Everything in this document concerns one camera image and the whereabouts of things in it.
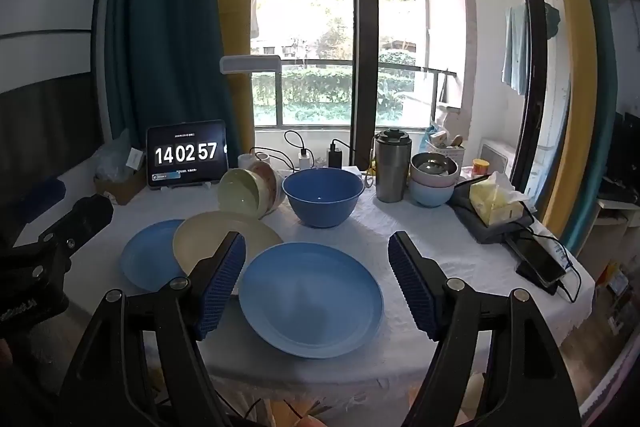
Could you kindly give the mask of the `large light blue plate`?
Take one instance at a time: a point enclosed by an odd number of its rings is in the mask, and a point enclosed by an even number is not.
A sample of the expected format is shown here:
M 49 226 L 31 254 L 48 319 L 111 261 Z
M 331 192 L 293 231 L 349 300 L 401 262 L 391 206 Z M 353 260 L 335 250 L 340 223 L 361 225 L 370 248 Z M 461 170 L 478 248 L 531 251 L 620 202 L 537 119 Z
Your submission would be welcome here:
M 315 243 L 284 243 L 258 255 L 241 277 L 239 303 L 262 340 L 313 360 L 364 346 L 384 311 L 381 288 L 359 261 Z

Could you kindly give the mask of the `beige plate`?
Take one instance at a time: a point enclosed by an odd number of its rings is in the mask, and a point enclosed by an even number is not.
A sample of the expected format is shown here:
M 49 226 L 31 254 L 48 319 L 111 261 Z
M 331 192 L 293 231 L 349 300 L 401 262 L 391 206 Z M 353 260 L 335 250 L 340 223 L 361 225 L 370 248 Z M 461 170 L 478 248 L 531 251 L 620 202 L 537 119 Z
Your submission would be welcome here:
M 235 212 L 203 212 L 184 220 L 172 239 L 174 256 L 182 271 L 189 274 L 200 260 L 212 257 L 230 232 L 238 232 L 245 239 L 242 272 L 263 251 L 283 243 L 277 232 L 257 219 Z

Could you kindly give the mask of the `stainless steel tumbler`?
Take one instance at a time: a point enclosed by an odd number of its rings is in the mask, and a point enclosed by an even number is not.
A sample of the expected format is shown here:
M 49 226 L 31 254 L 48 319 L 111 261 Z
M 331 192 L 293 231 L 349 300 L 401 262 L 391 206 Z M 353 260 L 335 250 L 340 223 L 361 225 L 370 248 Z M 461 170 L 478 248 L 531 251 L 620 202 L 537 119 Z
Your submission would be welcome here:
M 381 202 L 400 202 L 404 197 L 411 150 L 412 141 L 405 131 L 388 128 L 376 135 L 375 190 Z

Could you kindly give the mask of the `pale green bowl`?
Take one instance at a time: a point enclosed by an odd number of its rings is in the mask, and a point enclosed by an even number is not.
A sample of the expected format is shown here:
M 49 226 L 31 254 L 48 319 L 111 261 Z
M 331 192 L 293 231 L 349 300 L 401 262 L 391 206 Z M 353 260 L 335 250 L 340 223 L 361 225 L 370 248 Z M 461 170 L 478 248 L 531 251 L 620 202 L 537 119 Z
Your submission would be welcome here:
M 218 186 L 218 206 L 221 211 L 260 219 L 265 216 L 268 190 L 258 174 L 247 169 L 230 169 Z

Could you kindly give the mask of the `teal curtain left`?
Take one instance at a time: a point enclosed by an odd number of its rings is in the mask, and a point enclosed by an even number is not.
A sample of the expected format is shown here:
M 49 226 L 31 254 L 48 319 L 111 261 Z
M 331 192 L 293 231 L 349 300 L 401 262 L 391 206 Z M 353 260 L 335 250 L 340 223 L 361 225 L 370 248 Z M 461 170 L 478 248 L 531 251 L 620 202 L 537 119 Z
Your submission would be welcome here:
M 104 52 L 113 135 L 142 147 L 151 127 L 220 119 L 239 154 L 217 0 L 106 0 Z

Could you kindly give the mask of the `yellow tin can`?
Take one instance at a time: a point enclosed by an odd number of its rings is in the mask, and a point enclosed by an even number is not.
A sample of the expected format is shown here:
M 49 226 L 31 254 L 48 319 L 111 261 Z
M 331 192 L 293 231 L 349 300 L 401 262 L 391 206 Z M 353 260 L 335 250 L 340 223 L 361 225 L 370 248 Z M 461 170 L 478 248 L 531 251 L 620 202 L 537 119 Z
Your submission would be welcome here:
M 474 158 L 472 161 L 472 176 L 477 178 L 478 176 L 486 176 L 489 169 L 489 162 L 482 158 Z

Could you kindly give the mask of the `light blue bowl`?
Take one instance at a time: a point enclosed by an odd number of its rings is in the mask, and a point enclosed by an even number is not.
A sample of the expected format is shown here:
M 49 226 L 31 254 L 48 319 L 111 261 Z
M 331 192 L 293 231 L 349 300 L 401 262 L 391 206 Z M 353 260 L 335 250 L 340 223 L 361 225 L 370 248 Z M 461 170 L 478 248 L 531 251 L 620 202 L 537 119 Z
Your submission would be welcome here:
M 419 205 L 427 208 L 436 208 L 445 205 L 454 194 L 454 186 L 434 187 L 420 184 L 414 180 L 409 181 L 409 193 L 412 199 Z

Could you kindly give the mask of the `yellow tissue pack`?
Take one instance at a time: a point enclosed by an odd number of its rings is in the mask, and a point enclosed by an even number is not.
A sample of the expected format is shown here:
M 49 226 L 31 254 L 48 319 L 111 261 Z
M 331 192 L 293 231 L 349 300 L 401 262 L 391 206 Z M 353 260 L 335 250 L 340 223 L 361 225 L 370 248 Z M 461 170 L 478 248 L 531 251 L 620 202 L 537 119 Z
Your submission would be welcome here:
M 484 225 L 494 227 L 523 217 L 527 198 L 504 173 L 495 171 L 471 185 L 469 200 Z

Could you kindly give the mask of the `pink strawberry bowl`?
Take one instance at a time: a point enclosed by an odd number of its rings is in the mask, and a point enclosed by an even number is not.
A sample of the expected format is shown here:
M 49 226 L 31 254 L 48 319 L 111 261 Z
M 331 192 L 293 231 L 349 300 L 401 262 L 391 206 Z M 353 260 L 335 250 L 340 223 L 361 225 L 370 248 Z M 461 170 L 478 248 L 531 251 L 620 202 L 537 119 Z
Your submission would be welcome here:
M 273 213 L 284 201 L 285 194 L 283 192 L 283 178 L 280 173 L 274 169 L 269 162 L 256 160 L 250 166 L 250 171 L 253 171 L 257 176 L 262 178 L 268 191 L 268 205 L 266 213 Z

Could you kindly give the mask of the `small blue plate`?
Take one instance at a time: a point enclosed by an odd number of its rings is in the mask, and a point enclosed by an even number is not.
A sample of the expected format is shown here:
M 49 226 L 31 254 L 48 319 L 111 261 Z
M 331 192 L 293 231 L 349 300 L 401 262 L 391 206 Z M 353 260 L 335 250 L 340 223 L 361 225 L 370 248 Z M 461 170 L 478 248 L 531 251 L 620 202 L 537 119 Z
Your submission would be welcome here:
M 184 277 L 174 256 L 172 240 L 182 220 L 154 223 L 126 244 L 119 265 L 130 283 L 144 291 L 158 291 L 175 277 Z

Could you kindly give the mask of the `hanging light blue towel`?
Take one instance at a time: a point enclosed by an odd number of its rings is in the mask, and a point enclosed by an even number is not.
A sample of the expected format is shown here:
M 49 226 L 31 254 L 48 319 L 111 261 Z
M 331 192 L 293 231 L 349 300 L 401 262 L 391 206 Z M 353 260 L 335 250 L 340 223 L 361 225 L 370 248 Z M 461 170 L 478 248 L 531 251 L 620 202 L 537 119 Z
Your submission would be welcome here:
M 521 96 L 528 91 L 528 64 L 528 11 L 527 6 L 521 4 L 506 11 L 506 44 L 502 68 L 502 82 Z

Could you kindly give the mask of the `black charger block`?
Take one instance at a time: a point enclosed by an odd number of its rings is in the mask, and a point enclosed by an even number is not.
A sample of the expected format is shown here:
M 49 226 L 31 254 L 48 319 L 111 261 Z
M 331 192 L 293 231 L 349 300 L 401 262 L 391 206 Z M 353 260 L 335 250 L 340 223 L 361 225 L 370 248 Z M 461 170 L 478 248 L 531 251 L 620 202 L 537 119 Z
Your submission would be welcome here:
M 329 168 L 341 169 L 343 166 L 343 153 L 342 150 L 332 142 L 329 146 L 328 153 L 326 154 L 326 161 Z

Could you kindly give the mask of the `white storage basket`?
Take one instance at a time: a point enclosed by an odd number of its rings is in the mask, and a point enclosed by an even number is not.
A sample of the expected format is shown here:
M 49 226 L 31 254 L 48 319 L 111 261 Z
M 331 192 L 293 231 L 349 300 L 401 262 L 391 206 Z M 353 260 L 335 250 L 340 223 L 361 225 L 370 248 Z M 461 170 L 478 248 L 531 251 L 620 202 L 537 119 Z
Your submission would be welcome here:
M 448 145 L 446 147 L 442 147 L 439 152 L 442 153 L 442 155 L 447 156 L 448 158 L 453 160 L 459 168 L 463 167 L 465 148 L 462 145 Z

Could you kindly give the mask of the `small white box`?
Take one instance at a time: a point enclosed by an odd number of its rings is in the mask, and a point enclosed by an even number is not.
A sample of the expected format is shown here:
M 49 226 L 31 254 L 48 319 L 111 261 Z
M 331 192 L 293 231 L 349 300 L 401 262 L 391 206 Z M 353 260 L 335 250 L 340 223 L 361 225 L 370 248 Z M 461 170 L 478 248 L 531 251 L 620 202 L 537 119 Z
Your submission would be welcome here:
M 138 150 L 135 147 L 131 147 L 126 160 L 126 166 L 134 171 L 139 171 L 142 166 L 143 159 L 143 150 Z

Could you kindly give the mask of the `dark blue bowl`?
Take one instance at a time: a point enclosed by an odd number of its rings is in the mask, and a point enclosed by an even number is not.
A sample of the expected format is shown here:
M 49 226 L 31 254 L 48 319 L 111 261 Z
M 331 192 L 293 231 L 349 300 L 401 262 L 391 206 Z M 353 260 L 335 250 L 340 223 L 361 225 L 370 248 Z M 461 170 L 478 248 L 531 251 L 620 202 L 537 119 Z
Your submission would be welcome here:
M 359 174 L 338 168 L 300 170 L 288 176 L 282 187 L 300 222 L 316 229 L 341 225 L 364 191 Z

